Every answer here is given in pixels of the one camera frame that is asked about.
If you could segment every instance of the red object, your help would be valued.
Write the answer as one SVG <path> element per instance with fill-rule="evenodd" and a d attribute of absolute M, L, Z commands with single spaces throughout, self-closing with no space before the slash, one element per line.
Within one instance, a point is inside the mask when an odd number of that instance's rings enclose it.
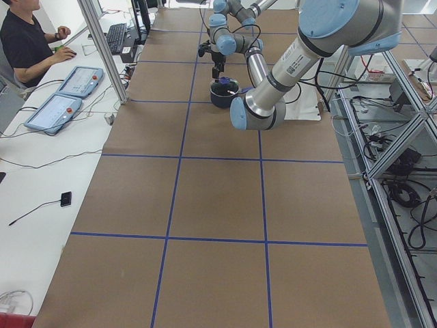
<path fill-rule="evenodd" d="M 31 328 L 35 316 L 0 313 L 0 328 Z"/>

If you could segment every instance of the white desk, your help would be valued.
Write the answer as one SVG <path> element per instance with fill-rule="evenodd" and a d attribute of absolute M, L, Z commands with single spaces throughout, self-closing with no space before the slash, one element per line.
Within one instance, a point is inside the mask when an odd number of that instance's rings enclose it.
<path fill-rule="evenodd" d="M 111 22 L 119 23 L 119 16 L 104 16 L 104 31 Z M 40 84 L 65 79 L 77 65 L 104 68 L 97 51 L 84 56 L 82 44 L 92 43 L 87 35 L 88 31 L 69 45 L 77 52 L 77 56 L 54 65 Z M 125 64 L 119 56 L 114 56 L 114 60 L 121 72 Z M 110 84 L 106 76 L 94 93 L 84 100 L 82 109 Z M 37 89 L 25 106 L 39 107 L 58 87 L 59 83 Z M 44 133 L 30 133 L 11 139 L 0 138 L 0 157 L 23 165 L 39 166 L 67 155 L 100 150 L 111 130 L 104 120 L 104 113 L 116 111 L 114 104 L 117 104 L 117 96 L 110 88 L 86 120 L 67 123 L 53 137 Z M 31 114 L 32 111 L 19 112 L 5 134 L 12 134 Z M 77 119 L 85 116 L 84 112 Z M 21 125 L 16 134 L 28 131 Z M 0 293 L 16 289 L 29 291 L 34 299 L 31 315 L 38 314 L 40 310 L 99 158 L 100 154 L 86 154 L 40 169 L 22 168 L 0 161 L 0 172 L 6 172 L 0 184 Z M 71 206 L 61 208 L 59 203 L 43 206 L 8 226 L 36 206 L 59 200 L 61 193 L 66 191 L 72 192 Z M 20 303 L 14 313 L 27 314 L 29 299 L 22 296 L 16 300 Z"/>

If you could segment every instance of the gray chair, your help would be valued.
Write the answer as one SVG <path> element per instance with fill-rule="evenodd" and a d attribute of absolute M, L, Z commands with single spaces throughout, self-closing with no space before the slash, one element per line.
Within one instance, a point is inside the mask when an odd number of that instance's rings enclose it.
<path fill-rule="evenodd" d="M 14 90 L 21 98 L 27 99 L 35 87 L 26 87 L 22 84 L 14 73 L 14 70 L 9 65 L 3 52 L 3 45 L 0 40 L 0 79 L 12 90 Z"/>

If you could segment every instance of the person's arm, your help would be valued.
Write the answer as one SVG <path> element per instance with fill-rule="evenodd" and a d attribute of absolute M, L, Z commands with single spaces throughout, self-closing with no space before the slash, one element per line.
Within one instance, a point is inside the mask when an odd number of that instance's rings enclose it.
<path fill-rule="evenodd" d="M 55 34 L 44 34 L 44 37 L 46 38 L 47 43 L 53 43 L 56 41 L 64 40 L 71 34 L 71 31 L 66 26 L 59 26 L 57 28 L 57 33 Z"/>
<path fill-rule="evenodd" d="M 60 48 L 52 56 L 40 61 L 29 68 L 14 68 L 15 75 L 21 83 L 27 83 L 43 75 L 54 64 L 72 59 L 76 53 L 68 47 Z"/>

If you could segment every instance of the black keyboard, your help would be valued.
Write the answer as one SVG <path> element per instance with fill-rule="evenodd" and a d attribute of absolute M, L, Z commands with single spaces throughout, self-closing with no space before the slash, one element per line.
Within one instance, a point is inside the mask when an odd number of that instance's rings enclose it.
<path fill-rule="evenodd" d="M 126 33 L 126 23 L 111 25 L 107 34 L 109 49 L 113 55 L 119 55 L 123 49 L 123 39 Z"/>

